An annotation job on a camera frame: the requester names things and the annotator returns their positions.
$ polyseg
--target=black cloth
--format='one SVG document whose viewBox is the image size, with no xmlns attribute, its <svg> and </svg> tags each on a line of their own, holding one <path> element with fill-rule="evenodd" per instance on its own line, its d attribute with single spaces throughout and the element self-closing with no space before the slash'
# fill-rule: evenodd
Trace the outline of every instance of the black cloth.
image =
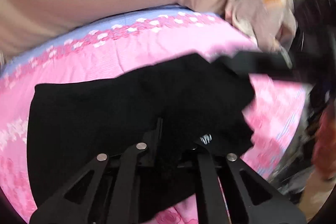
<svg viewBox="0 0 336 224">
<path fill-rule="evenodd" d="M 249 78 L 240 78 L 219 61 L 190 54 L 125 73 L 115 79 L 75 84 L 41 84 L 31 102 L 27 161 L 32 193 L 41 205 L 85 163 L 100 153 L 122 153 L 163 118 L 158 175 L 148 176 L 147 220 L 194 193 L 188 174 L 152 191 L 173 176 L 181 153 L 205 134 L 213 154 L 243 154 L 251 129 L 242 109 L 254 98 Z"/>
</svg>

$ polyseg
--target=silver screw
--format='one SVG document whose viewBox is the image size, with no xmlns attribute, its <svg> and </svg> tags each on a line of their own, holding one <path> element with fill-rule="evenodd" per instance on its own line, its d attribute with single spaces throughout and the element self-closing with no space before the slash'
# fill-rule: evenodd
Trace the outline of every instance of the silver screw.
<svg viewBox="0 0 336 224">
<path fill-rule="evenodd" d="M 236 161 L 236 160 L 237 160 L 237 155 L 236 155 L 236 154 L 233 154 L 233 153 L 229 153 L 229 154 L 227 154 L 226 158 L 227 158 L 229 161 Z"/>
<path fill-rule="evenodd" d="M 147 145 L 146 145 L 145 143 L 138 143 L 138 144 L 136 145 L 136 147 L 137 147 L 137 149 L 139 149 L 139 150 L 144 150 L 144 149 L 146 149 Z"/>
<path fill-rule="evenodd" d="M 99 154 L 97 156 L 97 160 L 99 160 L 99 161 L 107 160 L 107 155 L 106 154 Z"/>
</svg>

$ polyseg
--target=patterned border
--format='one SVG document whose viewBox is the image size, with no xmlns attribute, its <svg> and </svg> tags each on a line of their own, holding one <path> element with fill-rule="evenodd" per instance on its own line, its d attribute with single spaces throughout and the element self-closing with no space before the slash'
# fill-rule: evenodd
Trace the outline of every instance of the patterned border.
<svg viewBox="0 0 336 224">
<path fill-rule="evenodd" d="M 158 33 L 162 27 L 178 28 L 194 25 L 203 27 L 214 23 L 222 23 L 219 17 L 213 17 L 206 14 L 194 13 L 186 14 L 178 12 L 177 16 L 159 15 L 155 19 L 138 18 L 132 25 L 113 25 L 110 29 L 104 31 L 93 30 L 81 39 L 67 39 L 63 45 L 51 46 L 38 57 L 31 58 L 25 65 L 18 65 L 16 70 L 10 75 L 5 74 L 0 79 L 0 94 L 7 88 L 11 89 L 17 80 L 25 75 L 31 74 L 35 68 L 52 62 L 54 59 L 60 59 L 69 54 L 78 53 L 88 45 L 100 47 L 109 39 L 118 40 L 129 36 L 137 36 L 144 30 L 152 30 Z"/>
</svg>

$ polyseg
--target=pink bedding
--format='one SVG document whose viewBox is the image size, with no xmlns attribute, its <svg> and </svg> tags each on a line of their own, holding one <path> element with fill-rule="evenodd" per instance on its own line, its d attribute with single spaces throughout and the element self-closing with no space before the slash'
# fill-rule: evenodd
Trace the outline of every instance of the pink bedding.
<svg viewBox="0 0 336 224">
<path fill-rule="evenodd" d="M 0 78 L 1 188 L 28 222 L 36 210 L 26 163 L 29 106 L 36 84 L 117 77 L 191 51 L 210 60 L 242 48 L 254 49 L 256 45 L 214 15 L 183 9 L 173 16 L 147 19 L 139 14 L 132 24 L 111 24 L 105 30 L 92 28 L 81 38 L 49 44 Z M 305 94 L 300 85 L 273 82 L 267 76 L 252 75 L 251 81 L 256 99 L 244 115 L 255 130 L 254 147 L 242 158 L 266 178 L 295 133 Z M 159 213 L 149 223 L 197 224 L 195 196 Z"/>
</svg>

